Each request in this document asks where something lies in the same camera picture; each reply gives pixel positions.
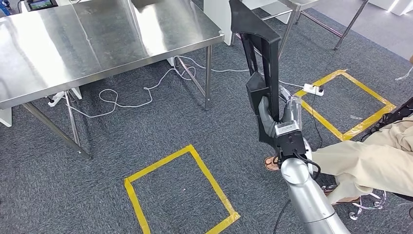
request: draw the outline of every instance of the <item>yellow tape square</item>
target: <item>yellow tape square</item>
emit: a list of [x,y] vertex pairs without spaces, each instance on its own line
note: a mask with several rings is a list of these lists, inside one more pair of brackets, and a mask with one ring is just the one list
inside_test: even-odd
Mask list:
[[[343,134],[337,128],[335,128],[329,121],[327,121],[323,116],[321,116],[317,111],[313,110],[313,108],[311,108],[311,106],[307,102],[302,101],[301,105],[310,114],[314,112],[314,117],[316,119],[318,119],[320,121],[320,123],[322,123],[335,136],[337,136],[338,139],[340,139],[340,140],[350,140],[351,138],[353,138],[357,134],[359,134],[359,133],[363,132],[364,130],[366,130],[368,127],[370,127],[375,122],[379,121],[383,114],[391,112],[394,108],[396,108],[396,106],[391,104],[386,99],[382,98],[379,94],[377,94],[376,92],[371,90],[369,87],[362,84],[360,81],[356,80],[354,77],[352,77],[348,73],[346,73],[345,70],[337,70],[337,71],[327,75],[326,77],[323,77],[323,78],[317,80],[316,82],[313,83],[313,85],[316,85],[316,86],[323,85],[323,84],[331,81],[332,79],[334,79],[335,77],[337,77],[339,75],[343,75],[344,77],[349,79],[351,82],[356,84],[358,87],[360,87],[361,89],[363,89],[364,91],[366,91],[367,93],[369,93],[370,95],[375,97],[377,100],[382,102],[385,106],[383,108],[381,108],[379,111],[377,111],[376,113],[374,113],[373,115],[371,115],[370,117],[368,117],[367,119],[365,119],[363,122],[359,123],[358,125],[354,126],[352,129],[350,129],[349,131],[347,131],[346,133]],[[297,95],[299,97],[302,97],[306,94],[307,94],[307,92],[305,92],[303,90],[300,90],[300,91],[295,93],[295,95]]]
[[139,179],[140,177],[154,171],[155,169],[167,164],[168,162],[186,153],[190,153],[192,157],[195,159],[202,173],[204,173],[205,177],[210,182],[212,188],[214,189],[215,193],[218,195],[222,204],[225,206],[226,210],[229,212],[229,216],[226,219],[224,219],[219,224],[217,224],[215,227],[213,227],[211,230],[206,232],[206,234],[220,233],[222,230],[227,228],[229,225],[231,225],[233,222],[235,222],[238,218],[241,217],[232,207],[231,203],[229,202],[228,198],[225,196],[224,192],[218,185],[217,181],[214,179],[211,172],[208,170],[207,166],[202,161],[201,157],[199,157],[198,152],[196,152],[195,148],[192,145],[189,145],[125,179],[126,191],[128,193],[129,199],[131,200],[131,203],[132,203],[133,209],[135,210],[139,225],[141,226],[144,234],[150,234],[150,229],[148,226],[148,222],[146,221],[146,218],[143,214],[142,208],[139,204],[138,197],[136,196],[135,190],[133,189],[131,183]]

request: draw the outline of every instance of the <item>white cable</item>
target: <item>white cable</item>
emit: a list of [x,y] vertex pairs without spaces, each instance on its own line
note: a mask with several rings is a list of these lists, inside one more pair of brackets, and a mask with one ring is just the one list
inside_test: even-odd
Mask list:
[[[191,69],[191,68],[194,69],[194,71],[195,71],[194,73],[196,74],[196,69],[195,69],[195,67],[189,67],[188,69]],[[100,98],[102,101],[104,101],[104,102],[113,103],[113,109],[112,109],[111,111],[109,111],[109,112],[106,112],[106,113],[100,114],[100,115],[96,115],[96,116],[90,116],[90,115],[88,115],[88,114],[86,114],[86,113],[84,113],[84,112],[81,112],[80,110],[78,110],[78,109],[76,109],[76,108],[74,108],[74,107],[72,107],[72,106],[68,106],[67,104],[66,104],[66,106],[68,106],[68,107],[70,107],[71,109],[73,109],[73,110],[81,113],[82,115],[84,115],[84,116],[86,116],[86,117],[96,118],[96,117],[105,116],[105,115],[108,115],[108,114],[114,112],[115,109],[116,109],[116,106],[124,107],[124,108],[127,108],[127,107],[136,108],[136,107],[141,107],[141,106],[147,105],[147,104],[149,104],[149,103],[151,103],[151,102],[153,101],[152,94],[150,93],[150,90],[158,87],[158,86],[161,84],[162,80],[166,77],[166,75],[167,75],[170,71],[175,71],[182,79],[191,80],[191,79],[187,79],[187,78],[183,77],[184,73],[187,72],[186,70],[183,71],[183,72],[180,74],[180,73],[178,72],[178,70],[176,70],[175,68],[171,68],[171,69],[169,69],[169,70],[164,74],[164,76],[159,80],[159,82],[158,82],[155,86],[150,87],[150,88],[148,88],[148,87],[143,87],[143,89],[145,89],[145,90],[148,91],[150,100],[147,101],[147,102],[145,102],[145,103],[143,103],[143,104],[137,105],[137,106],[123,106],[123,105],[118,104],[118,103],[117,103],[117,99],[118,99],[118,97],[119,97],[119,94],[118,94],[115,90],[113,90],[113,89],[104,89],[104,90],[100,91],[100,93],[99,93],[99,98]],[[112,91],[112,92],[114,92],[114,93],[116,94],[115,101],[109,101],[109,100],[103,99],[101,95],[102,95],[102,93],[105,92],[105,91]]]
[[[174,57],[172,58],[172,61],[174,62],[173,68],[169,69],[169,70],[164,74],[164,76],[162,76],[162,78],[159,80],[159,82],[158,82],[155,86],[150,87],[150,88],[148,88],[148,87],[143,87],[144,90],[147,90],[147,91],[148,91],[149,97],[150,97],[150,100],[147,101],[147,102],[145,102],[145,103],[139,104],[139,105],[137,105],[137,106],[124,106],[124,105],[120,105],[119,103],[117,103],[117,99],[118,99],[118,97],[119,97],[119,94],[118,94],[115,90],[113,90],[113,89],[104,89],[104,90],[100,91],[100,93],[99,93],[99,98],[100,98],[102,101],[104,101],[104,102],[113,103],[113,109],[112,109],[111,111],[109,111],[109,112],[106,112],[106,113],[103,113],[103,114],[100,114],[100,115],[96,115],[96,116],[90,116],[90,115],[88,115],[88,114],[86,114],[86,113],[84,113],[84,112],[82,112],[82,111],[80,111],[80,110],[78,110],[78,109],[76,109],[76,108],[74,108],[74,107],[72,107],[72,106],[69,106],[69,105],[67,105],[67,104],[66,104],[66,106],[68,106],[68,107],[70,107],[71,109],[73,109],[73,110],[81,113],[82,115],[84,115],[84,116],[86,116],[86,117],[96,118],[96,117],[105,116],[105,115],[108,115],[108,114],[114,112],[115,109],[116,109],[116,106],[118,106],[118,107],[123,107],[123,108],[136,108],[136,107],[141,107],[141,106],[147,105],[147,104],[149,104],[149,103],[151,103],[151,102],[153,101],[152,93],[150,92],[150,90],[158,87],[158,86],[161,84],[162,80],[166,77],[166,75],[167,75],[170,71],[175,71],[176,74],[178,74],[179,77],[181,77],[181,78],[184,79],[184,80],[191,80],[191,79],[188,79],[188,78],[185,78],[185,77],[184,77],[185,72],[187,72],[186,70],[184,70],[182,73],[179,73],[179,71],[176,69],[176,66],[175,66],[175,58],[176,58],[176,57],[189,59],[189,60],[191,60],[192,62],[194,62],[198,67],[203,68],[203,69],[206,69],[206,67],[203,67],[203,66],[199,65],[197,62],[195,62],[193,59],[191,59],[191,58],[189,58],[189,57],[185,57],[185,56],[174,56]],[[194,69],[194,75],[193,75],[193,76],[196,76],[196,68],[195,68],[195,67],[189,67],[188,70],[191,69],[191,68]],[[221,70],[221,71],[220,71],[220,70],[211,69],[211,71],[214,71],[214,72],[230,72],[230,71],[231,71],[231,72],[247,72],[247,71],[249,71],[249,70],[232,70],[232,69],[226,69],[226,70]],[[281,80],[279,80],[279,82],[280,82],[280,83],[283,83],[283,84],[293,85],[293,86],[297,86],[297,87],[303,88],[303,86],[296,85],[296,84],[286,83],[286,82],[283,82],[283,81],[281,81]],[[116,94],[115,101],[110,101],[110,100],[106,100],[106,99],[102,98],[101,95],[102,95],[102,93],[105,92],[105,91],[112,91],[112,92],[114,92],[114,93]]]
[[405,74],[404,76],[402,76],[402,77],[399,77],[399,78],[396,78],[396,79],[394,79],[394,80],[401,80],[401,79],[405,79],[405,78],[407,78],[408,76],[409,76],[409,74],[410,74],[410,72],[413,70],[413,67],[412,68],[410,68],[410,70],[408,71],[408,73],[407,74]]
[[[206,69],[205,67],[199,65],[197,62],[195,62],[193,59],[191,59],[191,58],[189,58],[189,57],[180,56],[180,55],[175,56],[175,57],[180,57],[180,58],[189,59],[189,60],[193,61],[198,67],[203,68],[203,69]],[[232,70],[232,69],[227,69],[227,70],[218,71],[218,70],[211,69],[211,71],[214,71],[214,72],[248,72],[249,70]],[[281,80],[278,80],[278,81],[279,81],[280,83],[283,83],[283,84],[287,84],[287,85],[292,85],[292,86],[304,88],[304,86],[301,86],[301,85],[291,84],[291,83],[287,83],[287,82],[284,82],[284,81],[281,81]]]

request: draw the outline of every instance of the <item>screen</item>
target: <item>screen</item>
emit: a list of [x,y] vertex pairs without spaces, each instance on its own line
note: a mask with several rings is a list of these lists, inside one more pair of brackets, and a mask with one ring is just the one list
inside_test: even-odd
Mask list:
[[41,0],[41,1],[35,1],[35,2],[30,3],[30,8],[32,10],[38,10],[38,9],[46,8],[52,5],[53,3],[50,0]]

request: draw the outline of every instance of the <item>foot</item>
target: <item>foot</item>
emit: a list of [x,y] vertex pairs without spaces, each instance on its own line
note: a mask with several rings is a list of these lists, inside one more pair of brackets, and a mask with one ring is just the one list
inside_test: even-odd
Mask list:
[[278,161],[278,157],[268,157],[264,160],[264,165],[265,168],[269,171],[277,171],[279,170],[277,163],[274,163],[274,161]]

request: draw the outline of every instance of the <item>wire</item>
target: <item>wire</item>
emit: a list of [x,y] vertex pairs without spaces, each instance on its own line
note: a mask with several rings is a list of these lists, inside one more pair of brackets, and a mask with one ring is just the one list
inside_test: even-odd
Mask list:
[[[75,107],[68,106],[67,104],[66,104],[66,105],[67,105],[69,108],[71,108],[71,109],[79,112],[80,114],[82,114],[82,115],[84,115],[84,116],[86,116],[86,117],[88,117],[88,118],[96,118],[96,117],[101,117],[101,116],[108,115],[108,114],[114,112],[117,106],[118,106],[118,107],[123,107],[123,108],[136,108],[136,107],[141,107],[141,106],[147,105],[147,104],[149,104],[149,103],[151,103],[151,102],[153,101],[152,93],[151,93],[150,91],[151,91],[152,89],[158,87],[158,86],[161,84],[162,80],[165,78],[165,76],[166,76],[170,71],[175,71],[176,74],[179,75],[179,76],[180,76],[182,79],[184,79],[184,80],[191,80],[191,79],[185,78],[185,77],[183,76],[183,75],[185,74],[186,70],[184,70],[182,73],[179,73],[178,69],[176,69],[175,58],[177,58],[177,57],[184,58],[184,59],[189,59],[189,60],[191,60],[192,62],[194,62],[198,67],[200,67],[200,68],[202,68],[202,69],[206,69],[206,67],[201,66],[200,64],[198,64],[198,63],[197,63],[195,60],[193,60],[192,58],[185,57],[185,56],[174,56],[174,57],[172,58],[172,60],[174,61],[174,62],[173,62],[173,68],[169,69],[169,70],[164,74],[164,76],[162,76],[162,78],[159,80],[159,82],[158,82],[155,86],[150,87],[150,88],[148,88],[148,87],[143,87],[144,90],[147,90],[147,91],[148,91],[149,97],[150,97],[150,100],[147,101],[147,102],[145,102],[145,103],[142,103],[142,104],[139,104],[139,105],[136,105],[136,106],[120,105],[120,104],[117,102],[118,97],[119,97],[118,92],[116,92],[116,91],[113,90],[113,89],[104,89],[104,90],[100,91],[100,93],[99,93],[99,99],[101,99],[102,101],[107,102],[107,103],[113,103],[113,109],[112,109],[111,111],[109,111],[109,112],[106,112],[106,113],[103,113],[103,114],[99,114],[99,115],[96,115],[96,116],[91,116],[91,115],[88,115],[88,114],[86,114],[86,113],[84,113],[84,112],[76,109]],[[196,76],[196,68],[195,68],[195,67],[189,67],[188,69],[193,69],[193,70],[194,70],[194,75],[193,75],[193,76]],[[233,70],[233,69],[214,70],[214,69],[211,69],[211,71],[213,71],[213,72],[247,72],[247,71],[249,71],[249,70]],[[299,86],[299,85],[295,85],[295,84],[286,83],[286,82],[283,82],[283,81],[280,81],[280,80],[279,80],[279,82],[281,82],[281,83],[283,83],[283,84],[288,84],[288,85],[297,86],[297,87],[303,87],[303,86]],[[106,92],[106,91],[114,92],[114,93],[116,94],[116,98],[115,98],[114,101],[106,100],[106,99],[102,98],[102,93],[103,93],[103,92]]]
[[[118,94],[115,90],[113,90],[113,89],[104,89],[104,90],[100,91],[100,93],[99,93],[99,98],[100,98],[102,101],[104,101],[104,102],[113,103],[113,109],[112,109],[111,111],[109,111],[109,112],[106,112],[106,113],[100,114],[100,115],[96,115],[96,116],[90,116],[90,115],[88,115],[88,114],[86,114],[86,113],[84,113],[84,112],[82,112],[82,111],[80,111],[80,110],[78,110],[78,109],[76,109],[76,108],[74,108],[74,107],[72,107],[72,106],[69,106],[69,105],[67,105],[67,104],[66,104],[66,106],[68,106],[69,108],[71,108],[71,109],[73,109],[73,110],[81,113],[82,115],[84,115],[84,116],[86,116],[86,117],[88,117],[88,118],[96,118],[96,117],[105,116],[105,115],[108,115],[108,114],[114,112],[115,109],[116,109],[116,106],[118,106],[118,107],[124,107],[124,108],[136,108],[136,107],[141,107],[141,106],[147,105],[147,104],[149,104],[149,103],[151,103],[151,102],[153,101],[152,93],[150,92],[150,90],[158,87],[158,86],[161,84],[162,80],[166,77],[166,75],[167,75],[170,71],[175,71],[182,79],[191,80],[191,79],[187,79],[187,78],[183,77],[183,75],[184,75],[184,73],[186,72],[186,70],[183,71],[182,73],[179,73],[179,71],[178,71],[176,68],[171,68],[171,69],[169,69],[169,70],[164,74],[164,76],[159,80],[159,82],[158,82],[155,86],[150,87],[150,88],[148,88],[148,87],[143,87],[143,89],[145,89],[145,90],[148,91],[150,100],[147,101],[147,102],[145,102],[145,103],[143,103],[143,104],[139,104],[139,105],[136,105],[136,106],[124,106],[124,105],[118,104],[118,103],[117,103],[117,100],[118,100],[119,94]],[[110,100],[106,100],[106,99],[102,98],[101,95],[102,95],[102,93],[105,92],[105,91],[112,91],[112,92],[114,92],[114,93],[116,94],[115,101],[110,101]]]
[[318,178],[319,175],[321,174],[321,167],[320,167],[317,163],[315,163],[315,162],[313,162],[313,161],[311,161],[311,160],[308,160],[308,159],[303,158],[300,154],[297,153],[297,151],[293,152],[293,154],[294,154],[297,158],[301,159],[302,161],[304,161],[304,162],[306,162],[306,163],[310,163],[310,164],[314,165],[315,167],[317,167],[317,173],[316,173],[316,175],[315,175],[314,178],[313,178],[313,180],[317,180],[317,178]]
[[304,88],[304,86],[297,85],[297,84],[290,84],[290,83],[287,83],[287,82],[284,82],[284,81],[281,81],[281,80],[278,80],[278,82],[283,83],[283,84],[287,84],[287,85],[292,85],[292,86],[296,86],[296,87]]
[[292,84],[292,83],[287,83],[287,82],[284,82],[284,81],[282,81],[282,80],[278,80],[278,82],[280,82],[280,83],[282,83],[282,84],[286,84],[286,85],[291,85],[291,86],[296,86],[296,87],[304,88],[304,86],[297,85],[297,84]]
[[281,220],[282,214],[284,213],[285,208],[287,208],[287,206],[288,206],[288,204],[290,204],[290,202],[291,202],[291,200],[289,199],[289,200],[285,203],[285,205],[283,206],[282,210],[280,211],[280,214],[278,215],[278,218],[277,218],[277,222],[275,223],[275,227],[274,227],[273,234],[275,234],[275,233],[277,232],[277,228],[278,228],[278,225],[280,224],[280,220]]
[[412,68],[410,68],[410,70],[407,72],[407,74],[405,74],[405,75],[402,76],[402,77],[396,78],[396,79],[394,79],[394,80],[401,80],[401,79],[407,78],[412,70],[413,70],[413,66],[412,66]]
[[317,134],[319,135],[319,138],[320,138],[320,140],[321,140],[320,146],[317,148],[317,149],[319,149],[319,148],[321,148],[322,145],[324,144],[324,140],[323,140],[323,138],[322,138],[322,136],[321,136],[321,134],[320,134],[319,128],[317,127],[316,118],[314,117],[314,108],[313,108],[314,102],[316,102],[316,95],[314,95],[313,103],[311,103],[311,115],[313,116],[314,126],[316,127]]
[[19,0],[18,2],[17,2],[17,10],[19,11],[19,13],[21,13],[21,9],[20,9],[20,2],[21,1],[24,1],[24,0]]

